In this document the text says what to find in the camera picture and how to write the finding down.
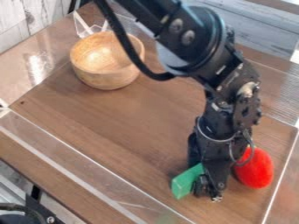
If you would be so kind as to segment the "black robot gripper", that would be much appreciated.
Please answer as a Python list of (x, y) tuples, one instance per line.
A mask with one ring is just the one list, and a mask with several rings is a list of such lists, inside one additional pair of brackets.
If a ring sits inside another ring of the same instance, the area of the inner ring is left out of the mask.
[(188, 166), (201, 163), (204, 170), (193, 181), (195, 196), (205, 196), (209, 192), (212, 202), (223, 200), (229, 168), (244, 164), (239, 159), (251, 144), (252, 126), (260, 117), (258, 96), (237, 96), (229, 103), (216, 98), (207, 100), (188, 137)]

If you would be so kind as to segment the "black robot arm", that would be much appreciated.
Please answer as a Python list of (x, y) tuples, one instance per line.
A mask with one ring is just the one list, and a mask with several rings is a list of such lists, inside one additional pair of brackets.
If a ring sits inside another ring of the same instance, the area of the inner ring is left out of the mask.
[(235, 48), (233, 30), (213, 10), (180, 0), (116, 2), (152, 34), (165, 72), (148, 69), (113, 19), (117, 39), (137, 68), (157, 81), (189, 77), (203, 85), (207, 102), (188, 137), (188, 170), (172, 179), (172, 194), (177, 199), (192, 193), (217, 201), (231, 167), (245, 163), (240, 158), (254, 149), (252, 127), (262, 116), (259, 74)]

